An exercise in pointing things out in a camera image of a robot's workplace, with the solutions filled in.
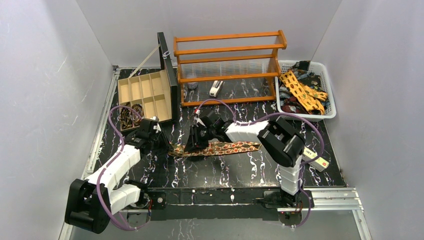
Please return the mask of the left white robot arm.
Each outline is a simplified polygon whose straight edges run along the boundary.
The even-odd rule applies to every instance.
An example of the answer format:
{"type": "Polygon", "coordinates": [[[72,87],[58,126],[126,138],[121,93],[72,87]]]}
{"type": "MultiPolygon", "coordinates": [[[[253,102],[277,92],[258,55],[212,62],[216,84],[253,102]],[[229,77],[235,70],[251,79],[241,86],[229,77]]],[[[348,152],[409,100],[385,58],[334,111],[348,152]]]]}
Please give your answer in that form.
{"type": "Polygon", "coordinates": [[[158,194],[150,194],[145,183],[128,180],[117,187],[124,175],[143,157],[172,149],[161,129],[159,119],[143,118],[139,127],[123,140],[123,145],[97,171],[85,179],[75,179],[67,198],[64,221],[68,225],[100,234],[109,222],[131,231],[127,223],[114,215],[128,206],[151,209],[158,194]]]}

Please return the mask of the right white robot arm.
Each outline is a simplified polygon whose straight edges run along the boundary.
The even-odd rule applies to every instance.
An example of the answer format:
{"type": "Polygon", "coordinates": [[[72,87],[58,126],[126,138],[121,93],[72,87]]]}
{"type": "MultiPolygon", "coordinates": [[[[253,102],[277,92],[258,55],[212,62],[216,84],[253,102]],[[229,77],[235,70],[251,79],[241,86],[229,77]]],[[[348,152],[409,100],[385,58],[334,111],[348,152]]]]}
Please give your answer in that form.
{"type": "Polygon", "coordinates": [[[280,173],[280,199],[271,200],[270,204],[295,207],[301,202],[302,187],[301,161],[305,149],[305,140],[281,116],[271,116],[265,120],[237,122],[224,120],[213,111],[203,112],[195,117],[190,126],[184,153],[197,154],[203,150],[223,155],[224,152],[235,154],[236,145],[247,142],[258,143],[278,166],[280,173]],[[218,140],[223,146],[211,150],[211,140],[218,140]]]}

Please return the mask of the colourful floral patterned tie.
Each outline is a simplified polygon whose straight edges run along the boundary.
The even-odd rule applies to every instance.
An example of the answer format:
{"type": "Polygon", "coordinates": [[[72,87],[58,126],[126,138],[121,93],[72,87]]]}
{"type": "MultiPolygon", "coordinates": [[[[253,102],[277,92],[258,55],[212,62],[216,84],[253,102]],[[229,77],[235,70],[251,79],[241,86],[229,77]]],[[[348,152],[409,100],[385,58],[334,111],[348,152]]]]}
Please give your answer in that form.
{"type": "Polygon", "coordinates": [[[184,151],[185,145],[173,144],[173,150],[168,152],[169,156],[184,157],[209,157],[209,156],[225,156],[233,154],[242,154],[248,152],[259,151],[262,145],[258,142],[237,141],[237,142],[211,142],[202,150],[194,152],[184,151]]]}

